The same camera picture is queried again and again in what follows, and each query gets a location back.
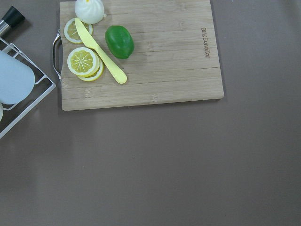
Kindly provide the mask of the blue plastic cup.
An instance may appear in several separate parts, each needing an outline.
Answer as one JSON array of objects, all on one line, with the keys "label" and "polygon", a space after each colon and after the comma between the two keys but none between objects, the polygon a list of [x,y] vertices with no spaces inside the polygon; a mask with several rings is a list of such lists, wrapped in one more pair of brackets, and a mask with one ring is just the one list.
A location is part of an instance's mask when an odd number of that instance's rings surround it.
[{"label": "blue plastic cup", "polygon": [[0,52],[0,102],[13,105],[24,100],[35,84],[33,70],[13,58]]}]

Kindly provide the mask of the yellow plastic knife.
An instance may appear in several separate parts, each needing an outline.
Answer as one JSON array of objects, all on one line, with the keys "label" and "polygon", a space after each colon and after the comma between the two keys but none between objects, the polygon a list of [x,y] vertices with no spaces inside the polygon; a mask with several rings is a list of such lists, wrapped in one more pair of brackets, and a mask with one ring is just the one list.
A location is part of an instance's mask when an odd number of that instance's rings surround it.
[{"label": "yellow plastic knife", "polygon": [[116,80],[119,84],[124,84],[127,82],[127,76],[122,71],[122,69],[115,64],[113,60],[102,50],[102,48],[97,44],[97,42],[94,40],[92,35],[88,32],[88,30],[83,25],[82,21],[79,18],[75,18],[75,26],[76,30],[78,32],[78,35],[84,45],[88,48],[91,48],[96,51],[96,53],[99,55],[113,78]]}]

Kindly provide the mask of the green lime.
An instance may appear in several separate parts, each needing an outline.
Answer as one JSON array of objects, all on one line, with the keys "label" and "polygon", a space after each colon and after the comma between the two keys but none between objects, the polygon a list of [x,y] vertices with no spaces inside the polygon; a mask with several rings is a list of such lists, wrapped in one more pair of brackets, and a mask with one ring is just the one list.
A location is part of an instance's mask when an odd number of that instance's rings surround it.
[{"label": "green lime", "polygon": [[110,52],[119,59],[127,59],[134,51],[134,41],[129,31],[121,25],[112,25],[105,32]]}]

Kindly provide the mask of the wooden cutting board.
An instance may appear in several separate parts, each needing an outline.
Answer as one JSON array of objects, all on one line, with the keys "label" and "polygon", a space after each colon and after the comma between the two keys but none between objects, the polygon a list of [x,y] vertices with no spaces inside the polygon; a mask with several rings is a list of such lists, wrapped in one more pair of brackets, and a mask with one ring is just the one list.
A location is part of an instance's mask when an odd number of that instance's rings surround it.
[{"label": "wooden cutting board", "polygon": [[211,3],[208,0],[105,0],[106,17],[93,38],[109,54],[105,31],[125,27],[134,40],[127,59],[114,62],[127,75],[118,84],[108,70],[92,82],[70,72],[77,45],[60,31],[61,103],[65,111],[220,99],[224,96]]}]

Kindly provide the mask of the lemon slice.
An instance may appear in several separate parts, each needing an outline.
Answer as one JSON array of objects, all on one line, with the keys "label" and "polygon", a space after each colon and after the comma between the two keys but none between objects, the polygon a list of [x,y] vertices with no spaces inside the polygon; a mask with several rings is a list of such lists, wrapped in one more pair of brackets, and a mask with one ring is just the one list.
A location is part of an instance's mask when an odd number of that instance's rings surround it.
[{"label": "lemon slice", "polygon": [[88,76],[88,77],[83,77],[83,76],[77,75],[77,77],[82,81],[87,81],[87,82],[95,81],[101,77],[103,71],[104,71],[104,63],[102,62],[102,60],[100,60],[99,67],[94,74],[92,74],[91,76]]},{"label": "lemon slice", "polygon": [[77,32],[77,29],[76,29],[76,25],[75,25],[75,18],[72,18],[70,19],[65,27],[64,27],[64,35],[65,35],[65,38],[71,42],[71,43],[74,43],[74,44],[81,44],[83,43],[78,32]]},{"label": "lemon slice", "polygon": [[100,61],[94,51],[86,47],[79,47],[68,55],[67,66],[73,74],[89,77],[99,69]]}]

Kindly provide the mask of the white garlic bulb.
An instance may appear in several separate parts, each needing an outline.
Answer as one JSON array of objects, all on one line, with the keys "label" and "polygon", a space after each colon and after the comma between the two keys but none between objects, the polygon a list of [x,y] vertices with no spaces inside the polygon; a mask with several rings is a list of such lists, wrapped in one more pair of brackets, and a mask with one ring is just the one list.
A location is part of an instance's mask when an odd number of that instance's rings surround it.
[{"label": "white garlic bulb", "polygon": [[101,0],[75,1],[75,14],[84,23],[96,24],[104,18],[104,5]]}]

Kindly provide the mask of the white plastic cup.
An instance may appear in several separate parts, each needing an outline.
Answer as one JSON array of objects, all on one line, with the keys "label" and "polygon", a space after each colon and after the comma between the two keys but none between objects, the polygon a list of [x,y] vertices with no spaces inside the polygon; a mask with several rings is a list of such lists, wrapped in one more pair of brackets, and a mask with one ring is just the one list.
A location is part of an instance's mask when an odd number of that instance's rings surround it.
[{"label": "white plastic cup", "polygon": [[3,105],[2,105],[2,103],[0,103],[0,121],[1,121],[2,118],[3,118],[3,114],[4,114]]}]

